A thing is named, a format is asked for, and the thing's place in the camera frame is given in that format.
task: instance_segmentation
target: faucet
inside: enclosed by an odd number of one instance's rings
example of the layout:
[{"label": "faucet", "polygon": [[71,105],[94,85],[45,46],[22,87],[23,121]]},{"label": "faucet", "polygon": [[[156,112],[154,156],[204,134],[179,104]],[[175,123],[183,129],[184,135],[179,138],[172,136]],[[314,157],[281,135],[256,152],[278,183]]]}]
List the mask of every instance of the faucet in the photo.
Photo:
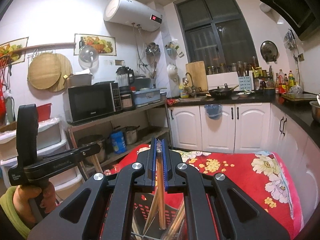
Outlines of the faucet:
[{"label": "faucet", "polygon": [[191,74],[190,74],[189,72],[186,72],[185,77],[182,79],[182,83],[183,83],[185,86],[188,85],[188,83],[189,83],[189,80],[187,79],[187,75],[188,75],[188,74],[189,74],[189,76],[190,76],[191,84],[192,84],[192,86],[191,86],[192,94],[191,94],[191,95],[196,98],[196,97],[197,97],[196,87],[194,86],[192,76],[191,76]]}]

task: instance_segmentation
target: metal bolt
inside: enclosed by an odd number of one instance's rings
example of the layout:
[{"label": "metal bolt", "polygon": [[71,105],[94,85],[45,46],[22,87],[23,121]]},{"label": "metal bolt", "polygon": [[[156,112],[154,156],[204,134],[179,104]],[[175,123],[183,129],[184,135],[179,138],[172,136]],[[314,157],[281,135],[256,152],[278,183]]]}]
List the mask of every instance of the metal bolt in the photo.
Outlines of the metal bolt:
[{"label": "metal bolt", "polygon": [[141,163],[133,163],[132,164],[132,168],[134,168],[135,170],[141,169],[142,164]]},{"label": "metal bolt", "polygon": [[178,164],[178,169],[185,170],[186,168],[188,168],[188,165],[186,165],[185,163],[179,163]]},{"label": "metal bolt", "polygon": [[217,174],[215,175],[215,178],[216,178],[217,180],[224,180],[224,179],[226,178],[226,176],[225,176],[224,174],[222,174],[222,173],[217,173]]},{"label": "metal bolt", "polygon": [[93,178],[94,178],[94,180],[102,180],[103,176],[104,175],[102,173],[96,173],[96,174],[94,174]]}]

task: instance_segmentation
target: white cylindrical water heater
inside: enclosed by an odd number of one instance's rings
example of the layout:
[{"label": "white cylindrical water heater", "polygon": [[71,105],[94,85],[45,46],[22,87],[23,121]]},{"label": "white cylindrical water heater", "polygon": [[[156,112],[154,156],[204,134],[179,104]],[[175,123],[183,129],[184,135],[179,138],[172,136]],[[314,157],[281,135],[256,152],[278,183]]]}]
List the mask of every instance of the white cylindrical water heater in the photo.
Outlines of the white cylindrical water heater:
[{"label": "white cylindrical water heater", "polygon": [[162,23],[161,14],[135,0],[109,0],[103,13],[108,22],[132,26],[140,24],[143,30],[152,32]]}]

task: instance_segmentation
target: black range hood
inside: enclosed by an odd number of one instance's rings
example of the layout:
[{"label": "black range hood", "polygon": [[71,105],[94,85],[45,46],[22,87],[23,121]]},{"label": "black range hood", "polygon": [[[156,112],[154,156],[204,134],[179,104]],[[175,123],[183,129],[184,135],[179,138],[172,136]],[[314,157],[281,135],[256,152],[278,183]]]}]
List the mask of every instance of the black range hood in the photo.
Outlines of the black range hood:
[{"label": "black range hood", "polygon": [[320,0],[260,0],[276,10],[294,29],[300,40],[320,29]]}]

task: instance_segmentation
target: human hand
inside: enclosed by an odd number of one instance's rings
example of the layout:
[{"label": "human hand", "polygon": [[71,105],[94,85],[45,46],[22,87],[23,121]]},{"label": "human hand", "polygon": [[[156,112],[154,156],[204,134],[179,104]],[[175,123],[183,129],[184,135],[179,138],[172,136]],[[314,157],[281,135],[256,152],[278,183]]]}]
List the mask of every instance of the human hand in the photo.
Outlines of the human hand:
[{"label": "human hand", "polygon": [[29,228],[32,228],[36,223],[36,218],[34,217],[28,200],[30,198],[35,198],[43,192],[43,200],[41,201],[40,207],[45,208],[45,213],[50,213],[56,208],[56,195],[54,186],[51,182],[44,189],[36,186],[17,186],[16,191],[13,195],[13,205],[14,208],[22,220],[22,222]]}]

